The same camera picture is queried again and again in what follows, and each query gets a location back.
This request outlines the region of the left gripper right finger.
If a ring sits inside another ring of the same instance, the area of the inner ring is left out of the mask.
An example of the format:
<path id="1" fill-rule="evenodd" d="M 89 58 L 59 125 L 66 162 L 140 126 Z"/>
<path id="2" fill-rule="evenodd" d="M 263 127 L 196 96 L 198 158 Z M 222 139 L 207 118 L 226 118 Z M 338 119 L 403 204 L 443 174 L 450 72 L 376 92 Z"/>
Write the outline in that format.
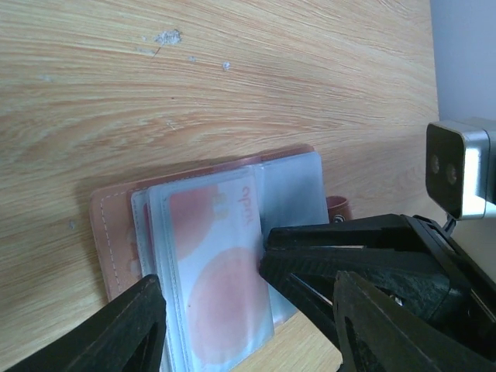
<path id="1" fill-rule="evenodd" d="M 427 325 L 354 272 L 334 289 L 342 371 L 494 371 L 495 365 Z"/>

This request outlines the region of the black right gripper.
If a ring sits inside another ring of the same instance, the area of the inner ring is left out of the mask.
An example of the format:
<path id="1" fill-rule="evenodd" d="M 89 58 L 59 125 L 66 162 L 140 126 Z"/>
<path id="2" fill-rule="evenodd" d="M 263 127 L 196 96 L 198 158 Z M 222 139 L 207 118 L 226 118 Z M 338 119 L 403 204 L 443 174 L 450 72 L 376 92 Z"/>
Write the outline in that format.
<path id="1" fill-rule="evenodd" d="M 376 215 L 324 225 L 273 228 L 266 250 L 364 246 L 408 253 L 406 262 L 429 278 L 412 299 L 395 292 L 434 329 L 495 361 L 495 283 L 449 233 L 415 215 Z"/>

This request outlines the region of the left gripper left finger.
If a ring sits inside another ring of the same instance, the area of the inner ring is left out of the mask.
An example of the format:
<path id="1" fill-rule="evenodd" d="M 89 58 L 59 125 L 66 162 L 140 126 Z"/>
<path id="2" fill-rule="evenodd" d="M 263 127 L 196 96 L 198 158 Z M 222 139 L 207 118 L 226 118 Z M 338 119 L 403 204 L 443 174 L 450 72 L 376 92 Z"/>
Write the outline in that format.
<path id="1" fill-rule="evenodd" d="M 166 302 L 150 274 L 10 371 L 158 371 Z"/>

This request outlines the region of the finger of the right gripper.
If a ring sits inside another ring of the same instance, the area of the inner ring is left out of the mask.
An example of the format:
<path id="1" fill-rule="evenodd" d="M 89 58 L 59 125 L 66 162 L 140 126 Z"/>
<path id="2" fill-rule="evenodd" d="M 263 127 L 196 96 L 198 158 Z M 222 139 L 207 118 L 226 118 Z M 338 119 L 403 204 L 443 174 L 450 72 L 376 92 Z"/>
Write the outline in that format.
<path id="1" fill-rule="evenodd" d="M 260 276 L 300 310 L 330 341 L 338 339 L 333 311 L 340 271 L 359 274 L 424 320 L 438 308 L 438 264 L 425 253 L 372 248 L 268 249 Z"/>

